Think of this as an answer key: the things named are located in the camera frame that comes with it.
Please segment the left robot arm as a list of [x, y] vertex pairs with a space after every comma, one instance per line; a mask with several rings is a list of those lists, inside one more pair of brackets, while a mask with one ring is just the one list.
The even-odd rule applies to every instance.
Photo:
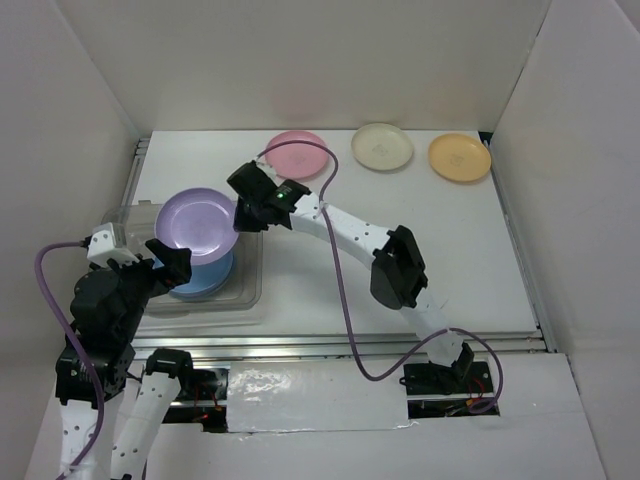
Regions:
[[158, 239], [146, 242], [151, 259], [131, 260], [113, 248], [93, 260], [74, 287], [66, 319], [46, 285], [41, 291], [66, 336], [55, 365], [55, 396], [62, 419], [61, 479], [141, 479], [162, 421], [174, 399], [196, 390], [191, 355], [155, 350], [122, 431], [115, 430], [133, 338], [148, 302], [190, 281], [191, 252]]

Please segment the pink plastic plate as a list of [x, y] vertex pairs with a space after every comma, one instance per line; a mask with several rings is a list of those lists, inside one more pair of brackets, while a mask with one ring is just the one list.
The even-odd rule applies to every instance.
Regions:
[[285, 179], [308, 179], [320, 173], [329, 160], [329, 154], [322, 148], [309, 145], [311, 142], [325, 146], [325, 142], [314, 133], [302, 130], [282, 132], [273, 137], [267, 147], [293, 140], [302, 140], [303, 143], [287, 144], [270, 150], [265, 155], [266, 162]]

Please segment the blue plastic plate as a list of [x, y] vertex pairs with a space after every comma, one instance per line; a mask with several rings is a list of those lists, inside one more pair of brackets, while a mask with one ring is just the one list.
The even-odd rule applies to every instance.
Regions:
[[191, 280], [169, 292], [182, 301], [199, 301], [221, 289], [234, 268], [235, 256], [227, 253], [221, 259], [203, 265], [193, 265]]

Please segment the purple plate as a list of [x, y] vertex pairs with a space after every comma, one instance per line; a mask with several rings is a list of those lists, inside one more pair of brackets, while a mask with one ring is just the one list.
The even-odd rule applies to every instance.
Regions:
[[220, 191], [183, 190], [160, 208], [155, 237], [171, 248], [188, 248], [192, 265], [214, 263], [230, 253], [238, 240], [235, 211], [236, 202]]

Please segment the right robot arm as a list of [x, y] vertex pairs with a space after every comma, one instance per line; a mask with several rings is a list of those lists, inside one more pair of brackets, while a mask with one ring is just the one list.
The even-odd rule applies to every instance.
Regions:
[[237, 231], [282, 226], [329, 243], [351, 353], [367, 380], [384, 380], [402, 364], [396, 362], [378, 375], [365, 369], [356, 345], [340, 253], [358, 260], [369, 272], [372, 297], [412, 326], [420, 341], [411, 351], [426, 350], [442, 389], [455, 392], [469, 381], [474, 354], [436, 305], [428, 288], [426, 263], [409, 228], [400, 225], [390, 230], [361, 220], [328, 203], [324, 191], [314, 193], [294, 180], [277, 184], [255, 160], [236, 169], [227, 183], [238, 196]]

